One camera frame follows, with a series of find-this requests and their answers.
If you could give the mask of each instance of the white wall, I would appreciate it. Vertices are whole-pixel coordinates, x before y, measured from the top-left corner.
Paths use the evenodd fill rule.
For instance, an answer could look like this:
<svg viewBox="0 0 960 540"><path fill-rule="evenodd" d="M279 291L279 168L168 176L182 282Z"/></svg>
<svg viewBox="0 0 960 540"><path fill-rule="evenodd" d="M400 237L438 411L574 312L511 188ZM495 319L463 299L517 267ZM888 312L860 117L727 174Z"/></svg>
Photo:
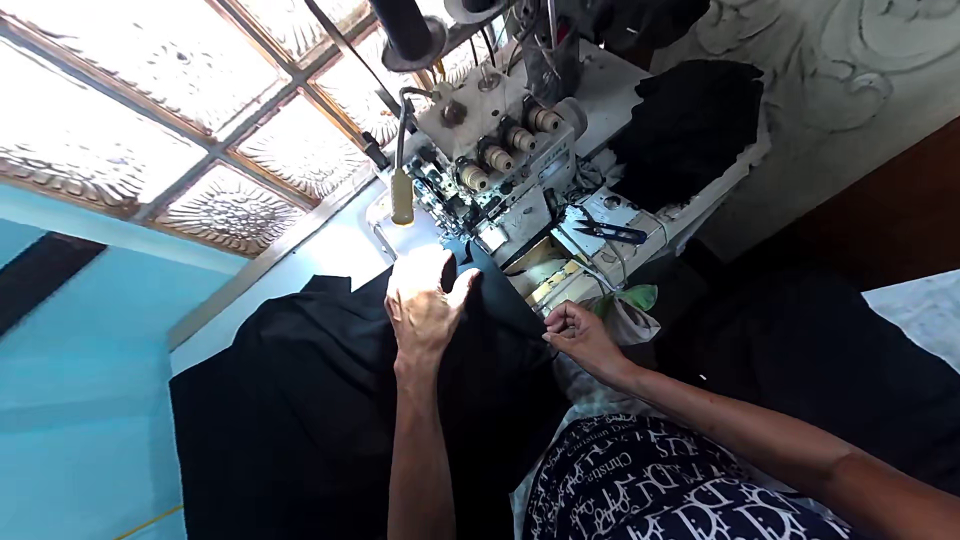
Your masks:
<svg viewBox="0 0 960 540"><path fill-rule="evenodd" d="M774 148L698 236L734 258L960 115L958 48L960 0L711 0L653 71L762 68Z"/></svg>

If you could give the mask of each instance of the textured glass pane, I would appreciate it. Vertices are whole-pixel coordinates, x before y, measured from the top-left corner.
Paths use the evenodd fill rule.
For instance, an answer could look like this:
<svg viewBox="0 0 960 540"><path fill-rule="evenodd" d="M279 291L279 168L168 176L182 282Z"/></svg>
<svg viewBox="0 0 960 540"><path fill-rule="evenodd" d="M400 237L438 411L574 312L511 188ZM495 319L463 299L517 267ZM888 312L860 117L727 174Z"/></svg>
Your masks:
<svg viewBox="0 0 960 540"><path fill-rule="evenodd" d="M278 78L203 0L3 0L0 9L210 133L250 112Z"/></svg>
<svg viewBox="0 0 960 540"><path fill-rule="evenodd" d="M256 256L304 216L273 191L217 165L156 219L163 227Z"/></svg>
<svg viewBox="0 0 960 540"><path fill-rule="evenodd" d="M470 49L470 41L473 41L473 49ZM455 49L447 53L443 58L445 78L454 86L459 85L467 77L467 73L476 65L473 63L473 50L476 50L477 60L485 61L490 57L487 45L479 34L473 35L470 40L457 45Z"/></svg>
<svg viewBox="0 0 960 540"><path fill-rule="evenodd" d="M239 0L240 5L294 60L317 45L332 44L317 17L303 0ZM325 0L317 3L341 32L370 12L366 0Z"/></svg>
<svg viewBox="0 0 960 540"><path fill-rule="evenodd" d="M365 180L372 172L367 156L302 96L237 150L315 200L344 182Z"/></svg>
<svg viewBox="0 0 960 540"><path fill-rule="evenodd" d="M380 55L386 43L386 33L382 28L378 28L355 43L354 47L383 85L390 90L394 99L398 99L397 93L402 87L416 86L415 78L409 73L393 73L383 67ZM381 145L396 135L400 123L374 93L377 88L376 80L359 61L340 58L315 79L315 84L326 92L361 130L373 134ZM419 110L427 105L421 96L412 96L411 100Z"/></svg>
<svg viewBox="0 0 960 540"><path fill-rule="evenodd" d="M0 174L132 213L204 151L0 41Z"/></svg>

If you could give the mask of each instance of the person's right hand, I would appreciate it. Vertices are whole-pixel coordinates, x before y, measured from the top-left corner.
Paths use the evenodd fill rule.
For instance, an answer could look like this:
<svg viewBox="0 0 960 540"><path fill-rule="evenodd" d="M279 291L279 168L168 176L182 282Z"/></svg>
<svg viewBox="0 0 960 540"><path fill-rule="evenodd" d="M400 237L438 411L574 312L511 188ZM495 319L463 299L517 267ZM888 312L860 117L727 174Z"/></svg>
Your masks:
<svg viewBox="0 0 960 540"><path fill-rule="evenodd" d="M564 301L543 323L543 339L611 388L622 390L624 381L642 369L620 352L600 317L585 307Z"/></svg>

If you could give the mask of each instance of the person's left arm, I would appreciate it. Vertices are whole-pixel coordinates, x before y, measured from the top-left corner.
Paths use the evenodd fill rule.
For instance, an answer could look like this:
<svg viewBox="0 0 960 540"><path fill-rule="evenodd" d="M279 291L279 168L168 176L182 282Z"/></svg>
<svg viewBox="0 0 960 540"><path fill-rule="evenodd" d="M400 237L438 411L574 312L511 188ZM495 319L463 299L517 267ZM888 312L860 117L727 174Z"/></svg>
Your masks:
<svg viewBox="0 0 960 540"><path fill-rule="evenodd" d="M437 409L437 373L470 284L469 270L444 294L441 274L451 254L440 246L394 264L384 306L396 335L396 429L390 470L388 540L452 540L453 488Z"/></svg>

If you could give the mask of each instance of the yellow line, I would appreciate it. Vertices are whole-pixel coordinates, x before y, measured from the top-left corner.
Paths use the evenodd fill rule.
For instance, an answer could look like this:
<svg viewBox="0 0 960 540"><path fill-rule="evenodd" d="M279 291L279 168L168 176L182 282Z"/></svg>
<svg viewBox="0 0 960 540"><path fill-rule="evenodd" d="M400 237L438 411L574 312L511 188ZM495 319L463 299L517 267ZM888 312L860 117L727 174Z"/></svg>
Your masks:
<svg viewBox="0 0 960 540"><path fill-rule="evenodd" d="M174 506L173 508L170 508L170 509L167 510L166 512L163 512L162 514L156 516L154 519L148 521L147 523L141 525L140 527L132 528L132 529L128 530L127 532L124 532L124 533L121 534L120 536L117 536L117 537L114 538L113 540L123 540L124 538L126 538L126 537L134 534L135 532L137 532L137 531L139 531L139 530L142 530L142 529L144 529L144 528L147 528L147 527L153 525L154 523L162 520L163 518L165 518L165 517L167 517L167 516L169 516L169 515L171 515L171 514L176 513L178 510L183 510L183 504L177 504L177 505Z"/></svg>

